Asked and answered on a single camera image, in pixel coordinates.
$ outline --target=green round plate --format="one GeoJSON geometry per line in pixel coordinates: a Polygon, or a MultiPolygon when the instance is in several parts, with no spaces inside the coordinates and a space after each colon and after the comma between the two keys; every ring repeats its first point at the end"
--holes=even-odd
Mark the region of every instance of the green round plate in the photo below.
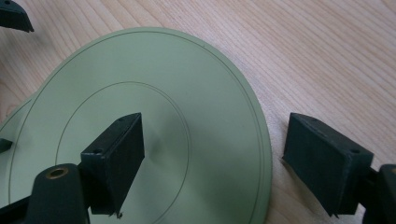
{"type": "Polygon", "coordinates": [[[261,106],[202,40],[163,28],[106,35],[65,60],[29,106],[9,159],[10,203],[30,194],[42,170],[78,164],[115,119],[141,112],[146,158],[123,217],[92,223],[264,221],[271,148],[261,106]]]}

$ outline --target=inner circle on plate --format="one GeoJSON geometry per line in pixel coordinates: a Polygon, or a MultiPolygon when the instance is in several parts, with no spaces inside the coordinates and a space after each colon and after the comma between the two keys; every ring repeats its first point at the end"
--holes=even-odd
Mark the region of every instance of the inner circle on plate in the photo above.
{"type": "Polygon", "coordinates": [[[123,204],[128,211],[122,219],[152,223],[176,200],[189,165],[189,137],[184,118],[164,92],[135,82],[118,83],[97,91],[67,122],[56,163],[80,161],[79,153],[113,121],[138,112],[142,113],[146,158],[123,204]]]}

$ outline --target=black object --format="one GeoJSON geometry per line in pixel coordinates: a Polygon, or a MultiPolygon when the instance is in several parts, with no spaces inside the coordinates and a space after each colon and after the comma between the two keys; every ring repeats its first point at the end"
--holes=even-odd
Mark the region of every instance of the black object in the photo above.
{"type": "Polygon", "coordinates": [[[329,216],[355,214],[361,203],[363,223],[396,223],[396,167],[377,173],[370,168],[373,156],[320,120],[290,114],[283,159],[329,216]]]}
{"type": "Polygon", "coordinates": [[[60,164],[41,172],[32,195],[1,208],[0,221],[89,223],[88,207],[93,214],[116,213],[120,218],[144,157],[141,114],[117,119],[81,152],[79,165],[60,164]]]}
{"type": "Polygon", "coordinates": [[[0,0],[0,26],[27,33],[34,31],[26,11],[10,0],[0,0]]]}
{"type": "Polygon", "coordinates": [[[7,139],[0,138],[0,153],[9,150],[12,146],[12,142],[7,139]]]}

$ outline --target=light wood tabletop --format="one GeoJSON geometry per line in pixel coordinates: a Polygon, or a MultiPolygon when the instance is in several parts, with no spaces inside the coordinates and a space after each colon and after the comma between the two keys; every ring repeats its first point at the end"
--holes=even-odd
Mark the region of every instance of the light wood tabletop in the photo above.
{"type": "Polygon", "coordinates": [[[67,56],[95,38],[140,26],[197,36],[244,74],[266,117],[273,150],[267,223],[361,223],[328,217],[282,161],[290,112],[328,123],[396,162],[396,1],[15,1],[35,31],[0,28],[0,120],[67,56]]]}

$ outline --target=wood grain surface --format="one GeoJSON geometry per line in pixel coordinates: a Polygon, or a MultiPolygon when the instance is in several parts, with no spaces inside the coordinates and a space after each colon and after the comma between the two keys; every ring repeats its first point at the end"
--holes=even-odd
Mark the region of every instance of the wood grain surface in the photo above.
{"type": "Polygon", "coordinates": [[[281,160],[290,112],[333,126],[396,162],[396,1],[17,0],[35,28],[0,28],[0,120],[67,56],[125,28],[161,26],[195,35],[245,75],[273,148],[268,223],[361,223],[328,217],[281,160]]]}

